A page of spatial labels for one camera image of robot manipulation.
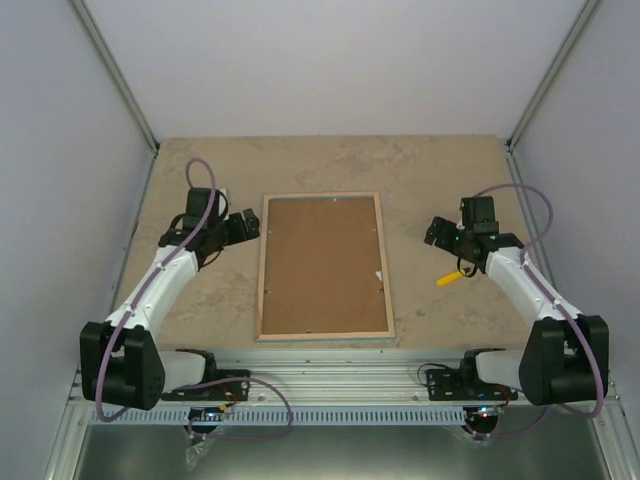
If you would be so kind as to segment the yellow handled screwdriver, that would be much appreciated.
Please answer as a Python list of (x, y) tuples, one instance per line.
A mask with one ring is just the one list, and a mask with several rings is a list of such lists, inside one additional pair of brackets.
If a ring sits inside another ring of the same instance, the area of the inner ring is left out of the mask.
[(446, 285), (451, 284), (452, 282), (461, 279), (461, 278), (466, 278), (466, 277), (470, 277), (472, 273), (472, 270), (468, 267), (463, 267), (460, 269), (457, 269), (455, 272), (449, 273), (444, 275), (443, 277), (439, 278), (436, 281), (436, 285), (438, 287), (444, 287)]

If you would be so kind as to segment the teal wooden picture frame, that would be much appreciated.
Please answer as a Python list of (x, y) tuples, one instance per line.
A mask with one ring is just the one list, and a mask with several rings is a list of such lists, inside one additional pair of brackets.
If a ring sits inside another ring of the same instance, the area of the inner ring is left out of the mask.
[(395, 335), (379, 193), (265, 195), (256, 341)]

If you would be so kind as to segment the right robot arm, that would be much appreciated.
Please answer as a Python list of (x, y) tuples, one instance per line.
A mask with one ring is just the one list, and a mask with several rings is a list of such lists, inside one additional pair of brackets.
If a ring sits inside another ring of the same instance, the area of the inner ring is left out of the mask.
[(607, 394), (609, 328), (564, 299), (532, 263), (522, 241), (501, 231), (490, 196), (462, 199), (457, 222), (436, 216), (425, 242), (471, 264), (491, 279), (529, 325), (521, 350), (468, 350), (459, 387), (481, 399), (495, 386), (522, 393), (533, 405), (602, 403)]

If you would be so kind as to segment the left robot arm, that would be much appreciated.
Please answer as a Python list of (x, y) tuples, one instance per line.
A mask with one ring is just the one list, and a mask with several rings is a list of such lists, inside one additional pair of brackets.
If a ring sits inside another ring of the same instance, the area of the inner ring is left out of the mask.
[(232, 213), (224, 190), (192, 187), (184, 212), (160, 236), (153, 261), (126, 300), (103, 322), (81, 330), (80, 372), (85, 399), (150, 410), (189, 391), (207, 399), (227, 372), (214, 354), (161, 351), (156, 338), (183, 288), (227, 247), (254, 240), (260, 220), (251, 209)]

